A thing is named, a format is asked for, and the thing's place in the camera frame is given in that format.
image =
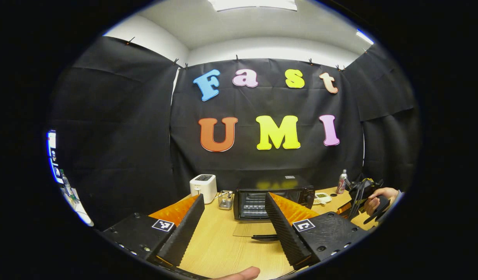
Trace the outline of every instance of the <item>ceiling light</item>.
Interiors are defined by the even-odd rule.
[[[360,30],[357,30],[356,31],[356,36],[364,39],[365,41],[367,41],[369,44],[373,45],[374,42],[372,40],[370,40],[367,36],[365,36],[365,34],[363,34]]]
[[[245,7],[271,7],[297,11],[294,0],[208,0],[216,11]]]

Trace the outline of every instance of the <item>orange letter u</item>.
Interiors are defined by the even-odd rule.
[[[236,117],[224,117],[221,122],[225,124],[225,140],[221,143],[214,141],[214,125],[218,122],[212,117],[200,119],[201,146],[208,151],[226,151],[234,145]]]

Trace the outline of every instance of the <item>white ceiling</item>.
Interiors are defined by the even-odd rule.
[[[356,54],[370,47],[356,27],[310,0],[298,11],[249,7],[216,12],[207,0],[166,0],[139,12],[173,34],[189,50],[249,37],[290,37],[331,44]]]

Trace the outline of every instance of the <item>table surface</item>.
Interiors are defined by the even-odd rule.
[[[331,194],[335,193],[335,189],[336,187],[327,188],[316,193]],[[312,210],[320,214],[336,212],[350,200],[351,197],[345,190],[325,205],[314,205]],[[375,221],[363,225],[368,217],[365,212],[356,216],[352,222],[368,230],[377,225]],[[253,228],[254,234],[265,234],[273,229],[271,223],[251,224],[235,220],[233,210],[219,209],[218,199],[214,199],[205,205],[179,268],[205,277],[218,278],[256,266],[261,270],[257,280],[277,278],[294,270],[285,257],[280,241],[264,242],[251,239],[251,235],[237,236],[241,233],[248,235],[247,232],[251,231],[248,227]]]

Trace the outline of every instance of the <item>white toaster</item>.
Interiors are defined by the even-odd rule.
[[[189,182],[191,187],[191,196],[203,194],[205,204],[209,204],[216,197],[216,176],[211,174],[201,174]]]

